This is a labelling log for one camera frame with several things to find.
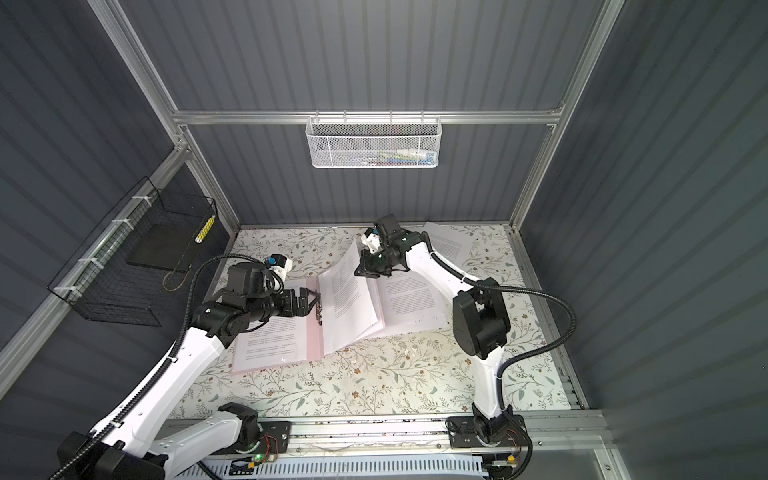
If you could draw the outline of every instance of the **mounting plate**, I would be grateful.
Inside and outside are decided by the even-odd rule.
[[[522,415],[513,415],[512,418],[524,429],[525,419]],[[445,427],[448,429],[452,449],[482,449],[488,446],[521,448],[523,446],[522,435],[513,430],[508,430],[507,435],[497,445],[483,445],[475,434],[474,418],[469,415],[448,417],[445,419]]]
[[[288,441],[290,440],[290,422],[259,422],[261,425],[261,431],[270,437],[274,437],[277,440],[277,453],[288,452]],[[272,449],[274,448],[274,442],[270,440]],[[248,455],[256,453],[266,453],[266,443],[262,442],[254,451]],[[239,455],[232,447],[226,447],[225,449],[216,450],[211,455]]]

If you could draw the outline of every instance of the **black wire basket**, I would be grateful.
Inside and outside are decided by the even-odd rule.
[[[85,319],[161,326],[184,311],[191,277],[205,260],[198,253],[219,221],[216,203],[169,190],[138,200],[87,257],[74,255],[48,285]],[[65,272],[69,265],[74,273]]]

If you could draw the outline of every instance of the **wire basket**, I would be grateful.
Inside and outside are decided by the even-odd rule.
[[[184,311],[192,274],[205,260],[197,254],[218,221],[216,204],[200,195],[153,190],[124,219],[112,221],[117,228],[91,256],[68,262],[81,263],[79,274],[62,285],[62,268],[48,289],[87,320],[161,326]],[[142,253],[157,256],[147,239],[162,242],[163,235],[161,247],[172,253],[161,255],[166,264],[143,260]]]
[[[440,119],[420,123],[354,124],[306,122],[306,140],[317,168],[434,168]]]

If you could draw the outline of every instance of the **ribbed wall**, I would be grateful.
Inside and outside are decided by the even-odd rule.
[[[168,190],[201,195],[182,167]],[[222,253],[229,235],[216,223],[201,257]],[[198,280],[204,292],[215,265]],[[147,375],[176,339],[184,311],[161,327],[90,322],[70,313],[0,401],[0,479],[47,478],[70,432],[87,433]]]
[[[182,110],[556,108],[598,0],[122,2]]]
[[[436,168],[348,170],[312,167],[303,127],[190,129],[243,224],[508,221],[547,131],[451,125]]]
[[[0,346],[172,143],[83,2],[0,2]]]
[[[556,108],[599,0],[122,2],[181,110]],[[191,127],[242,223],[507,220],[543,126],[446,126],[440,165],[317,170],[301,127]]]
[[[631,2],[522,229],[635,478],[763,478],[768,5]]]

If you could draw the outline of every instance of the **floral tablecloth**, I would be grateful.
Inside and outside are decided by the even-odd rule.
[[[501,225],[451,226],[475,238],[464,269],[501,284],[522,285]],[[233,253],[293,258],[288,278],[316,276],[333,265],[364,228],[241,230]],[[226,271],[218,286],[226,283]],[[506,356],[545,344],[527,296],[505,293],[511,320]],[[233,347],[194,382],[170,417],[197,419],[225,402],[262,417],[467,412],[474,382],[469,358],[450,329],[366,339],[317,362],[232,376]],[[523,360],[505,374],[505,398],[517,410],[570,409],[551,356]]]

